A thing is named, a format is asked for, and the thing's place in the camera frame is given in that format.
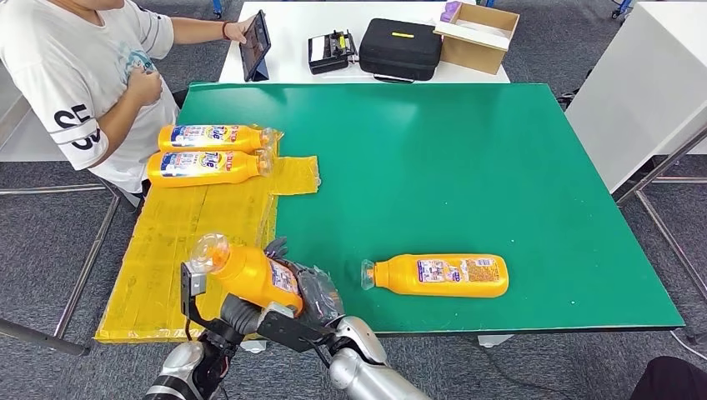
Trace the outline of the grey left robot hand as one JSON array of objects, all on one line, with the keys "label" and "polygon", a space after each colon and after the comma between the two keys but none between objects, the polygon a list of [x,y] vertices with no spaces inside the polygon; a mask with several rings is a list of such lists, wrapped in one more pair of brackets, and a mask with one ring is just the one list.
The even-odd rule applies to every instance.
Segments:
[{"label": "grey left robot hand", "polygon": [[287,239],[279,237],[265,248],[228,246],[225,266],[215,277],[227,292],[221,318],[236,332],[255,334],[261,312],[272,303],[301,311],[298,284],[284,261],[286,244]]}]

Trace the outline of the person's left hand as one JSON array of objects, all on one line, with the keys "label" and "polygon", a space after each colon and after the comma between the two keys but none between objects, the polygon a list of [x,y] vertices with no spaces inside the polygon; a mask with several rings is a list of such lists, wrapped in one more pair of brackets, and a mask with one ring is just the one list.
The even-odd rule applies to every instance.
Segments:
[{"label": "person's left hand", "polygon": [[245,37],[245,33],[248,31],[254,19],[255,16],[251,16],[241,22],[224,22],[222,26],[223,37],[237,43],[246,43],[247,38]]}]

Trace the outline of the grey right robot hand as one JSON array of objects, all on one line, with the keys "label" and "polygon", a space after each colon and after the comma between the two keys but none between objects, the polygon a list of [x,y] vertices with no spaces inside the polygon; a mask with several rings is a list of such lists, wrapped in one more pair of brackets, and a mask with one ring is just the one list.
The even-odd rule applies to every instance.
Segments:
[{"label": "grey right robot hand", "polygon": [[303,299],[300,319],[313,326],[327,326],[345,314],[343,301],[331,277],[322,269],[286,261],[297,279]]}]

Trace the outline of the person's right hand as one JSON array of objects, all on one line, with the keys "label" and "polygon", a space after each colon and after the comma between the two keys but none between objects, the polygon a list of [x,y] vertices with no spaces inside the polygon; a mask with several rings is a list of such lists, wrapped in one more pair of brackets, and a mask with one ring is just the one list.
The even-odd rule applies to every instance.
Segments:
[{"label": "person's right hand", "polygon": [[163,80],[159,72],[136,67],[128,76],[126,97],[136,107],[153,104],[162,95],[162,84]]}]

